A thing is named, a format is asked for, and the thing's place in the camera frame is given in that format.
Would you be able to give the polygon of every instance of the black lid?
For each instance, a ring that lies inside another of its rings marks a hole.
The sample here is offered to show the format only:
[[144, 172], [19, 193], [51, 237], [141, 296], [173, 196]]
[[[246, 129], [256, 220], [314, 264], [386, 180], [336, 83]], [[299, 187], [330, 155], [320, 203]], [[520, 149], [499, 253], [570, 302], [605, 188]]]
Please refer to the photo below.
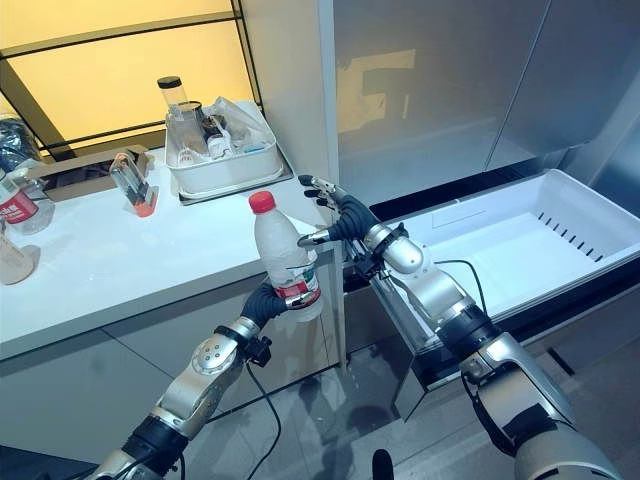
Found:
[[162, 77], [158, 79], [158, 86], [162, 89], [175, 88], [182, 85], [180, 77]]

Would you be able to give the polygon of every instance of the white dish rack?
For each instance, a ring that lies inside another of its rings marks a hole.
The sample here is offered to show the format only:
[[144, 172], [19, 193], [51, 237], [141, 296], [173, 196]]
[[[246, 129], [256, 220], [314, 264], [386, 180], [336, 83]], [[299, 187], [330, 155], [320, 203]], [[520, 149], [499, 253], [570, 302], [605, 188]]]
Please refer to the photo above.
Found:
[[[188, 199], [202, 199], [232, 193], [275, 181], [284, 171], [282, 157], [278, 153], [276, 137], [267, 125], [254, 102], [236, 102], [236, 105], [269, 129], [268, 145], [259, 151], [237, 155], [222, 160], [211, 160], [189, 166], [177, 166], [175, 145], [165, 139], [165, 163], [176, 179], [180, 194]], [[205, 114], [211, 107], [202, 107]]]

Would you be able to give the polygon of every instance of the red bottle cap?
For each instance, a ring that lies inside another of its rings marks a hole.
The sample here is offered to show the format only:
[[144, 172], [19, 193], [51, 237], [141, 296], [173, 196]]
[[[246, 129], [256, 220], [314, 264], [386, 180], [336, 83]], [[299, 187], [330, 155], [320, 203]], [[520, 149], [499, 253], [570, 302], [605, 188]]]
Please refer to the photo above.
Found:
[[262, 190], [249, 197], [249, 205], [251, 205], [253, 213], [264, 213], [276, 208], [276, 201], [273, 199], [271, 192]]
[[149, 203], [140, 202], [140, 203], [134, 205], [133, 208], [135, 209], [135, 211], [136, 211], [136, 213], [138, 214], [139, 217], [148, 217], [156, 209], [157, 201], [158, 201], [158, 195], [156, 194], [156, 192], [153, 192], [153, 194], [151, 195], [151, 200], [149, 201]]

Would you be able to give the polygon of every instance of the red label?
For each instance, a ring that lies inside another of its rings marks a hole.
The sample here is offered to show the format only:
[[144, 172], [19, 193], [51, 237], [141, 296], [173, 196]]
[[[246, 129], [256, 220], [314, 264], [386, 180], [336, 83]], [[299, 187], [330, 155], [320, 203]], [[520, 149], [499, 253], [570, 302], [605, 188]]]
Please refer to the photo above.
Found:
[[274, 290], [280, 298], [294, 297], [309, 291], [307, 284], [304, 282], [289, 285], [288, 287], [276, 287]]
[[23, 222], [27, 218], [33, 217], [37, 211], [38, 206], [21, 191], [18, 191], [9, 200], [0, 204], [0, 215], [4, 217], [7, 223]]

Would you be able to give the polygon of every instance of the window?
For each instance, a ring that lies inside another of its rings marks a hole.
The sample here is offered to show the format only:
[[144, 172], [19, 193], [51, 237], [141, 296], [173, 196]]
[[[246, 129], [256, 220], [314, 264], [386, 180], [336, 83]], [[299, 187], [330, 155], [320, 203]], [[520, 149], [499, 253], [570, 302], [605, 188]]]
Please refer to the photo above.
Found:
[[240, 0], [0, 0], [0, 13], [0, 102], [55, 160], [164, 144], [163, 76], [205, 105], [261, 104]]

